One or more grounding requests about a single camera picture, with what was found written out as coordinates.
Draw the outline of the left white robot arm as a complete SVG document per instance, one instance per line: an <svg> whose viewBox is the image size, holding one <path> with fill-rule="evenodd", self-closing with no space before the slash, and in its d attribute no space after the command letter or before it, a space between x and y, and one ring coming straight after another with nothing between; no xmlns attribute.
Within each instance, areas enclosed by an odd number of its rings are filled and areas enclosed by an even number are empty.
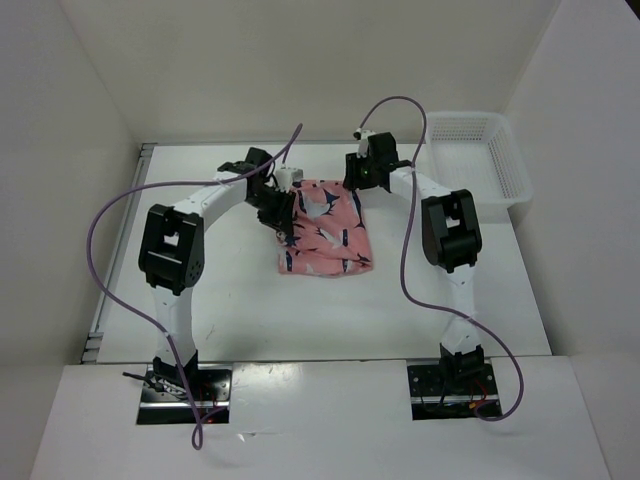
<svg viewBox="0 0 640 480"><path fill-rule="evenodd" d="M153 205L146 217L138 258L151 287L161 339L153 358L152 384L185 400L200 385L192 333L192 298L205 267L205 234L231 208L247 203L258 221L278 233L293 233L293 184L303 171L270 168L273 157L251 147L244 160L221 165L211 186L172 205Z"/></svg>

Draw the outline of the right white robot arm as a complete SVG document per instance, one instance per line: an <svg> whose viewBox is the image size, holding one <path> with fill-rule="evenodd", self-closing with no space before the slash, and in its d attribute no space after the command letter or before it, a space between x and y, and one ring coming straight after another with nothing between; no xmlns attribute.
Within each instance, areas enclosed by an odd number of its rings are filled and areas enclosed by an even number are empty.
<svg viewBox="0 0 640 480"><path fill-rule="evenodd" d="M358 149L346 155L345 187L349 190L383 188L410 202L408 230L420 221L423 254L449 284L449 315L439 344L438 378L450 393L460 393L484 368L484 349L475 314L474 274L482 237L473 196L452 190L418 172L399 158L394 136L358 129Z"/></svg>

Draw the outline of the pink shark print shorts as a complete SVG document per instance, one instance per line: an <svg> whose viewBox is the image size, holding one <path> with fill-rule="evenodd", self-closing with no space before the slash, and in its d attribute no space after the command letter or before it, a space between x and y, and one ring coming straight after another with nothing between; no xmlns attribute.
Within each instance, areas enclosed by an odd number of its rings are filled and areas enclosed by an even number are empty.
<svg viewBox="0 0 640 480"><path fill-rule="evenodd" d="M373 270L373 253L356 192L337 180L302 180L291 188L293 233L278 236L284 275L340 277Z"/></svg>

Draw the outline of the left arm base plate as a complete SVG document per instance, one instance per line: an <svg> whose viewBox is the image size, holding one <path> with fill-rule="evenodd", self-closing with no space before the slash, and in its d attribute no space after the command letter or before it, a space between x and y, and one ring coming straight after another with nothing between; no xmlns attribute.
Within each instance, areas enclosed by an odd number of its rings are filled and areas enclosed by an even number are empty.
<svg viewBox="0 0 640 480"><path fill-rule="evenodd" d="M137 425L194 425L183 387L156 379L151 367L141 389ZM232 368L228 365L201 365L191 389L197 413L205 425L228 424L230 418Z"/></svg>

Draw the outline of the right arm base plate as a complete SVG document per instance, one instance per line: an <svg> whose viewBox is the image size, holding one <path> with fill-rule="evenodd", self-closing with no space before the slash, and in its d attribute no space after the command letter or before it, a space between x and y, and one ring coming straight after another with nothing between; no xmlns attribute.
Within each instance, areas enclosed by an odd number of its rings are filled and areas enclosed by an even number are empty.
<svg viewBox="0 0 640 480"><path fill-rule="evenodd" d="M457 384L445 384L436 361L409 362L407 377L414 421L474 418L476 412L488 418L502 415L490 363L475 377Z"/></svg>

